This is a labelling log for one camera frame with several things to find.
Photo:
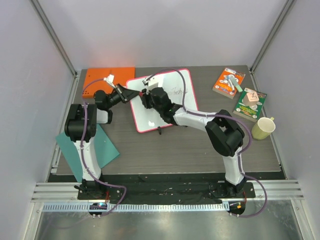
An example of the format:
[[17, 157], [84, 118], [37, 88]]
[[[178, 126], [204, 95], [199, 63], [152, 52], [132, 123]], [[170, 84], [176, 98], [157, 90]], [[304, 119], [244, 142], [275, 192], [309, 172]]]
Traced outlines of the teal paper sheet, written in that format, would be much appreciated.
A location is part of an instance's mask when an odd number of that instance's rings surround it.
[[[66, 136], [64, 132], [57, 135], [55, 139], [76, 181], [80, 183], [83, 175], [82, 164], [74, 143], [68, 136]], [[120, 155], [114, 144], [111, 142], [99, 124], [97, 125], [97, 130], [94, 137], [94, 149], [98, 166], [101, 169]]]

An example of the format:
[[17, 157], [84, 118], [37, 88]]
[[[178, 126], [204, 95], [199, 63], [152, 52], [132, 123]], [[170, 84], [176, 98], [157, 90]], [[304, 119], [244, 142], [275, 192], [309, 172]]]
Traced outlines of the yellow green paper cup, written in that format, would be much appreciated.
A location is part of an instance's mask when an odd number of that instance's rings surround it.
[[264, 140], [276, 129], [275, 118], [261, 117], [251, 130], [252, 138], [255, 140]]

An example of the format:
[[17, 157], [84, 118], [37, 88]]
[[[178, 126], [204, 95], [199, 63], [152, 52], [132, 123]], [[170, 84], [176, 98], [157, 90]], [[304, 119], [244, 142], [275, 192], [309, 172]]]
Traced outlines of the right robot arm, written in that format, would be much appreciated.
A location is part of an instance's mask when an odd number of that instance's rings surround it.
[[173, 103], [162, 87], [139, 93], [143, 106], [154, 109], [164, 122], [206, 132], [225, 167], [226, 193], [233, 198], [244, 191], [246, 177], [242, 170], [242, 146], [245, 133], [226, 110], [218, 113], [191, 112]]

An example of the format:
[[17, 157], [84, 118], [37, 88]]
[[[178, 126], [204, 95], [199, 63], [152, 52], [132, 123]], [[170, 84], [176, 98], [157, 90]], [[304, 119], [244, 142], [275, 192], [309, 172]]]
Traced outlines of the pink framed whiteboard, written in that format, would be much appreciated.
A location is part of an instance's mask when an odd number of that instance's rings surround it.
[[[194, 91], [194, 86], [191, 74], [188, 69], [182, 68], [179, 72], [167, 71], [159, 73], [156, 76], [163, 77], [163, 89], [167, 92], [169, 99], [176, 104], [182, 104], [183, 92], [185, 92], [184, 105], [187, 109], [198, 110], [198, 103]], [[147, 76], [128, 80], [126, 87], [131, 90], [141, 91], [146, 89], [143, 84], [143, 79]], [[165, 128], [170, 124], [164, 122], [160, 115], [154, 110], [146, 109], [139, 96], [136, 96], [130, 101], [133, 119], [136, 130], [139, 133], [145, 133], [157, 130], [157, 127]]]

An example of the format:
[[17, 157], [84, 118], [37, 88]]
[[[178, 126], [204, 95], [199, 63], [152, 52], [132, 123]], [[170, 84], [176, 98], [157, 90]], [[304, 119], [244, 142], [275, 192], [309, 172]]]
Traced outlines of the orange book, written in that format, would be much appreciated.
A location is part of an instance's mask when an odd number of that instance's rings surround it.
[[233, 99], [237, 92], [243, 91], [241, 84], [245, 76], [245, 73], [226, 67], [213, 85], [212, 90]]

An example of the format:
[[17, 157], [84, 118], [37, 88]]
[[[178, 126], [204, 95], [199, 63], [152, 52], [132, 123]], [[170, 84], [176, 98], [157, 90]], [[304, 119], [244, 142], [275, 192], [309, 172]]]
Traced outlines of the wooden cube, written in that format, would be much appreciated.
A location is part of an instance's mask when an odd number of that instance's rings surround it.
[[243, 98], [243, 103], [245, 106], [254, 106], [259, 102], [259, 96], [257, 92], [247, 92]]

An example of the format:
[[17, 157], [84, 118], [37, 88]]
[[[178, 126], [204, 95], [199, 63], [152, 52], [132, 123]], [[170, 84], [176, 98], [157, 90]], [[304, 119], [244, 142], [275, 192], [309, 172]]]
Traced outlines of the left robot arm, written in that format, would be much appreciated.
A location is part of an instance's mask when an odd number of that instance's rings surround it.
[[82, 168], [81, 191], [88, 191], [93, 198], [100, 200], [107, 192], [103, 183], [94, 146], [97, 125], [110, 124], [113, 119], [111, 108], [119, 103], [128, 103], [140, 94], [116, 84], [111, 93], [98, 90], [94, 93], [94, 103], [72, 104], [64, 125], [64, 132], [75, 146]]

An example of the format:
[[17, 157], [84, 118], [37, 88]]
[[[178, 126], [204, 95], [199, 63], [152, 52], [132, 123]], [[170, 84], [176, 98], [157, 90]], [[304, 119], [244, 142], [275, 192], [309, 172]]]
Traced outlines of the whiteboard marker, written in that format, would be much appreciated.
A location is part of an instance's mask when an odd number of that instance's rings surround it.
[[232, 81], [231, 81], [229, 76], [227, 76], [227, 81], [228, 81], [228, 83], [229, 83], [229, 85], [231, 87], [232, 92], [234, 92], [235, 91], [235, 87], [234, 87], [234, 85], [233, 85], [233, 83], [232, 83]]

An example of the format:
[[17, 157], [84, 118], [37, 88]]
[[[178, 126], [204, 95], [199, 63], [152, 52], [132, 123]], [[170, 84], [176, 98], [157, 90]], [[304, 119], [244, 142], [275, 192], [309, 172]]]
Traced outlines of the green book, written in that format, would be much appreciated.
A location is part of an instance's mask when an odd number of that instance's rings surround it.
[[246, 87], [241, 93], [233, 113], [252, 122], [256, 122], [260, 117], [266, 98], [266, 93]]

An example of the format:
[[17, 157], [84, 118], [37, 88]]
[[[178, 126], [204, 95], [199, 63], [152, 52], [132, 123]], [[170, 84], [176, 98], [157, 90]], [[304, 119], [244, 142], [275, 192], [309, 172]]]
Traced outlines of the orange flat box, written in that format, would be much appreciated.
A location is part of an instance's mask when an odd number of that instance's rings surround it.
[[98, 90], [103, 90], [107, 94], [111, 93], [113, 88], [103, 80], [88, 86], [90, 83], [99, 79], [106, 78], [110, 74], [114, 75], [114, 84], [121, 84], [125, 87], [126, 82], [135, 77], [135, 70], [135, 67], [88, 68], [84, 79], [84, 92], [82, 93], [82, 97], [85, 99], [93, 98], [94, 93]]

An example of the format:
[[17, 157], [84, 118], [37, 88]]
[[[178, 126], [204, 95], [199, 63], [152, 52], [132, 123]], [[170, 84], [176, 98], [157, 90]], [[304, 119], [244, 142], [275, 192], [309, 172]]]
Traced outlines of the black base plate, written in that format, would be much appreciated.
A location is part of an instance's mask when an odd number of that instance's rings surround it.
[[125, 195], [124, 203], [190, 203], [206, 200], [255, 198], [253, 183], [243, 180], [239, 186], [228, 183], [222, 173], [117, 174], [104, 175], [105, 185], [83, 180], [78, 198], [104, 198], [115, 202]]

